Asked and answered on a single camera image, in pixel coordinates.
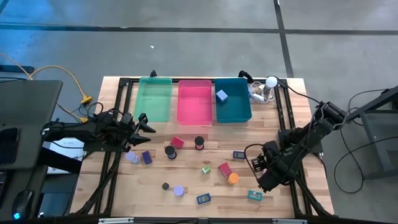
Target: blue cube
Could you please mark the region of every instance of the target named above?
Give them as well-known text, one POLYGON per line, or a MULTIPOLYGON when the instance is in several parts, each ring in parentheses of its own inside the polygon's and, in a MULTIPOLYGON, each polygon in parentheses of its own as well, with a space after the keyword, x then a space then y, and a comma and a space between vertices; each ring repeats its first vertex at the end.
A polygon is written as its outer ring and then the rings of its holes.
POLYGON ((152 162, 152 159, 150 158, 149 151, 143 152, 142 158, 144 159, 145 165, 150 164, 152 162))
POLYGON ((218 91, 216 93, 216 96, 217 99, 219 99, 221 102, 224 102, 228 97, 228 95, 223 90, 218 91))

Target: concrete floor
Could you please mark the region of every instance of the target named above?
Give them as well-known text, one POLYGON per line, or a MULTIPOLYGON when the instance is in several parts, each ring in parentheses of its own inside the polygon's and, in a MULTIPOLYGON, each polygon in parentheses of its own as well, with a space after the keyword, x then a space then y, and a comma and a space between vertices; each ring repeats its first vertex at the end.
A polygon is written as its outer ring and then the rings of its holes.
MULTIPOLYGON (((398 30, 395 0, 279 2, 286 29, 398 30)), ((0 13, 4 24, 278 29, 272 0, 9 0, 0 13)), ((304 78, 316 99, 346 109, 357 92, 397 85, 398 35, 287 35, 287 45, 294 77, 304 78)), ((256 77, 287 76, 279 34, 0 30, 0 52, 24 65, 68 68, 91 96, 98 96, 103 76, 148 75, 153 69, 163 76, 236 76, 240 70, 256 77)), ((0 63, 8 62, 0 58, 0 63)), ((81 95, 63 72, 46 70, 38 78, 63 80, 58 102, 79 106, 81 95)), ((377 94, 359 96, 353 106, 377 94)), ((56 117, 73 121, 60 110, 56 117)), ((343 132, 352 149, 368 142, 359 126, 348 124, 343 132), (354 131, 362 138, 351 138, 354 131)), ((398 222, 398 178, 368 181, 362 191, 346 194, 333 179, 333 168, 346 153, 340 134, 322 144, 335 213, 398 222)), ((355 154, 364 173, 376 169, 371 149, 355 154)), ((360 184, 351 158, 342 162, 337 179, 346 190, 360 184)))

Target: orange object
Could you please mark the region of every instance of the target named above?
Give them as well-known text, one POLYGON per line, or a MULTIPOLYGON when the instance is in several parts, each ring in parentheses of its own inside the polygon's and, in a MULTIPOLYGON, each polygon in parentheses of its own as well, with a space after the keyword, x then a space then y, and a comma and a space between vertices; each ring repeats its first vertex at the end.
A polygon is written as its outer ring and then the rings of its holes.
POLYGON ((232 173, 228 177, 228 183, 230 184, 236 184, 239 182, 239 176, 235 173, 232 173))

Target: wooden tabletop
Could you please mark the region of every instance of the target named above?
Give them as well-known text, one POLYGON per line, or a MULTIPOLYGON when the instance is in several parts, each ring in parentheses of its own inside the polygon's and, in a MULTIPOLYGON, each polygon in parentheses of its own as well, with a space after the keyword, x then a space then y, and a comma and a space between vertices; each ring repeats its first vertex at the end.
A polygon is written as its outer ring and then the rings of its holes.
MULTIPOLYGON (((99 102, 104 110, 114 106, 120 77, 104 77, 99 102)), ((290 78, 288 84, 299 93, 306 94, 301 78, 290 78)), ((243 151, 252 143, 264 144, 277 139, 279 119, 275 101, 266 105, 252 104, 252 118, 247 123, 217 123, 215 105, 213 122, 210 126, 181 126, 177 122, 177 88, 173 84, 170 120, 167 123, 152 123, 149 126, 156 133, 142 133, 150 137, 151 142, 133 147, 137 155, 149 151, 153 163, 139 165, 124 160, 122 155, 118 172, 118 181, 114 195, 112 216, 114 217, 224 217, 224 218, 291 218, 294 217, 292 198, 287 186, 279 185, 271 192, 263 193, 261 202, 247 198, 248 190, 261 192, 245 160, 232 158, 233 151, 243 151), (205 138, 205 149, 197 151, 194 138, 205 138), (177 158, 167 158, 164 148, 170 144, 173 136, 185 141, 182 149, 177 150, 177 158), (230 185, 218 170, 218 166, 227 162, 233 172, 239 175, 239 182, 230 185), (209 174, 202 174, 201 168, 210 165, 209 174), (162 184, 167 182, 171 189, 165 191, 162 184), (185 195, 176 197, 172 187, 182 185, 185 195), (211 202, 197 204, 196 197, 210 193, 211 202)), ((138 83, 132 88, 129 111, 134 111, 138 83)), ((124 107, 123 91, 120 109, 124 107)), ((282 106, 285 109, 284 95, 281 92, 282 106)), ((306 125, 311 118, 308 100, 290 92, 294 119, 297 126, 306 125)), ((248 149, 248 158, 261 153, 259 146, 248 149)), ((83 161, 71 212, 77 211, 89 199, 98 185, 104 153, 95 152, 83 161)), ((303 160, 308 188, 326 208, 333 213, 325 172, 320 161, 313 155, 303 160)), ((300 208, 304 211, 302 192, 297 186, 300 208)), ((108 188, 104 191, 102 209, 106 204, 108 188)))

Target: yellow cable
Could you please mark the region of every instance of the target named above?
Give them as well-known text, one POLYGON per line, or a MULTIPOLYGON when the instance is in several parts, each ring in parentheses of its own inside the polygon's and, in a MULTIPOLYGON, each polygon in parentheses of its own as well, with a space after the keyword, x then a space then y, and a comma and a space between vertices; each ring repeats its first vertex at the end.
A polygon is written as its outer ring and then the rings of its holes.
MULTIPOLYGON (((85 93, 83 92, 83 90, 82 90, 81 87, 80 87, 80 84, 79 84, 78 80, 75 78, 75 76, 72 74, 72 72, 69 72, 66 68, 63 68, 63 67, 61 67, 61 66, 56 66, 56 65, 47 65, 47 66, 44 66, 44 67, 42 67, 42 68, 39 68, 38 70, 34 71, 32 74, 29 75, 29 73, 28 73, 24 68, 22 68, 22 66, 19 65, 19 64, 18 64, 15 60, 13 60, 12 58, 8 57, 7 55, 5 55, 5 54, 3 54, 3 53, 0 53, 0 56, 6 58, 6 59, 8 59, 8 60, 10 60, 12 63, 14 63, 15 65, 17 65, 17 66, 28 76, 28 80, 33 80, 33 76, 34 76, 36 73, 38 73, 39 71, 44 70, 44 69, 46 69, 46 68, 59 68, 59 69, 65 71, 65 72, 67 72, 67 73, 74 79, 75 83, 77 84, 77 87, 79 88, 81 94, 83 95, 83 100, 81 101, 82 103, 83 103, 84 101, 85 101, 85 102, 90 102, 90 101, 92 100, 92 97, 86 96, 86 95, 85 95, 85 93)), ((67 111, 67 113, 69 113, 69 114, 74 115, 75 117, 77 117, 81 122, 84 123, 84 122, 88 121, 88 118, 84 118, 84 117, 77 116, 75 113, 73 113, 73 112, 67 110, 66 108, 62 107, 61 105, 58 105, 58 106, 61 107, 62 109, 64 109, 65 111, 67 111)))
POLYGON ((29 80, 32 79, 32 77, 29 75, 29 73, 27 73, 27 71, 26 71, 24 68, 22 68, 22 66, 20 66, 16 61, 14 61, 12 58, 8 57, 7 55, 5 55, 5 54, 3 54, 3 53, 0 53, 0 55, 3 56, 4 58, 10 60, 12 63, 14 63, 15 65, 17 65, 22 71, 24 71, 25 74, 27 75, 27 79, 29 79, 29 80))
POLYGON ((83 95, 83 97, 87 97, 87 96, 85 95, 85 93, 83 92, 83 90, 81 89, 79 82, 77 81, 77 79, 75 78, 75 76, 72 74, 72 72, 69 72, 66 68, 63 68, 63 67, 61 67, 61 66, 56 66, 56 65, 47 65, 47 66, 44 66, 44 67, 39 68, 39 69, 37 69, 36 71, 34 71, 34 72, 30 75, 30 78, 33 80, 33 76, 34 76, 36 73, 38 73, 39 71, 44 70, 44 69, 46 69, 46 68, 59 68, 59 69, 65 71, 65 72, 67 72, 67 73, 74 79, 74 81, 75 81, 75 83, 77 84, 77 87, 79 88, 80 93, 83 95))

